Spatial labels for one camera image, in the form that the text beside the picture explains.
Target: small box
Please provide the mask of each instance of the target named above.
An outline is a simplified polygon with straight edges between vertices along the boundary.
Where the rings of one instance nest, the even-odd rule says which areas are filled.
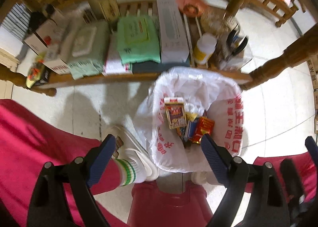
[[[313,84],[313,89],[318,89],[318,80],[317,80],[317,74],[316,74],[316,68],[314,67],[314,62],[312,59],[307,60],[310,76],[311,76],[311,82]]]
[[[316,115],[314,119],[314,131],[315,134],[318,134],[318,115]]]
[[[36,30],[36,33],[39,37],[35,34],[32,34],[27,37],[24,42],[36,54],[40,54],[47,51],[47,45],[50,44],[52,36],[55,34],[57,29],[58,25],[54,21],[47,20]]]
[[[318,90],[314,91],[315,109],[318,109]]]
[[[119,52],[116,48],[117,33],[114,32],[110,36],[108,54],[103,67],[103,75],[132,73],[131,64],[122,64]]]
[[[160,26],[161,63],[185,62],[189,46],[175,0],[157,0]]]
[[[116,0],[90,0],[90,5],[96,10],[97,6],[100,7],[105,20],[108,21],[111,28],[115,28],[117,25],[118,18],[120,17],[120,12],[118,9]]]

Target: colorful package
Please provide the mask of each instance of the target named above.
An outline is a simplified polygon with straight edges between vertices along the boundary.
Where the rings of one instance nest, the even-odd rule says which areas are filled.
[[[186,127],[187,119],[184,111],[184,100],[181,97],[164,98],[169,128]]]
[[[200,144],[201,143],[201,137],[205,134],[211,135],[213,132],[215,122],[211,119],[208,119],[206,117],[200,117],[196,130],[194,132],[194,136],[191,139],[191,142]]]

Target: light green package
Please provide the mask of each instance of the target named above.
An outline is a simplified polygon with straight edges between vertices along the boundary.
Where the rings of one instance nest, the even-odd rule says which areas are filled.
[[[75,80],[103,71],[109,36],[109,25],[105,20],[86,24],[80,28],[67,63]]]
[[[160,44],[152,19],[147,16],[121,17],[117,24],[117,51],[122,64],[160,63]]]

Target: plastic bag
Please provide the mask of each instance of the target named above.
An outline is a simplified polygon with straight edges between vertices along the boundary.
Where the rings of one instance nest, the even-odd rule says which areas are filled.
[[[170,172],[211,171],[201,150],[192,144],[185,149],[176,130],[170,130],[164,110],[164,97],[183,97],[185,111],[215,121],[212,138],[234,156],[241,152],[243,104],[237,83],[219,73],[175,67],[162,73],[140,104],[134,127],[155,165]]]

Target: snack package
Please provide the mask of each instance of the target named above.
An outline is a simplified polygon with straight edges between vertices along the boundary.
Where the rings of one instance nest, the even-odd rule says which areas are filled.
[[[196,130],[194,132],[194,136],[191,139],[191,142],[200,144],[201,143],[201,137],[204,134],[211,135],[213,132],[215,122],[211,119],[208,119],[206,117],[200,117],[197,123]]]
[[[194,136],[197,124],[199,122],[199,117],[195,118],[193,121],[188,121],[187,128],[185,130],[184,139],[191,140]]]
[[[177,127],[176,128],[177,134],[182,141],[187,141],[185,139],[185,129],[186,129],[185,127]]]
[[[182,97],[166,97],[164,98],[164,105],[170,129],[187,126]]]

